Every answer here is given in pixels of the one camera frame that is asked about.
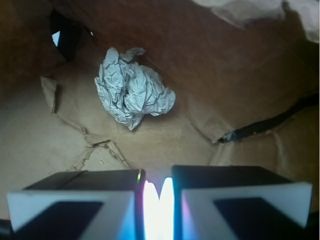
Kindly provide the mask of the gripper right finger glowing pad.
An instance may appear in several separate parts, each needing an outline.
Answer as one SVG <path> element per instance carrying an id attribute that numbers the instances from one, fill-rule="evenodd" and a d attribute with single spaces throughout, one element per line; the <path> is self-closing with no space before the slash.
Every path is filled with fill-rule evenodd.
<path id="1" fill-rule="evenodd" d="M 175 240 L 308 240 L 313 186 L 259 166 L 174 165 Z"/>

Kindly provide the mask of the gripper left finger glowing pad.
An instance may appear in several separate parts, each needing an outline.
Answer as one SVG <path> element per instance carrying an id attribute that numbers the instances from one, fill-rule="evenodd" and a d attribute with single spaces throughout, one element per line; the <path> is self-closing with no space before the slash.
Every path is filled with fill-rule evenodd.
<path id="1" fill-rule="evenodd" d="M 57 172 L 7 194 L 12 240 L 153 240 L 144 169 Z"/>

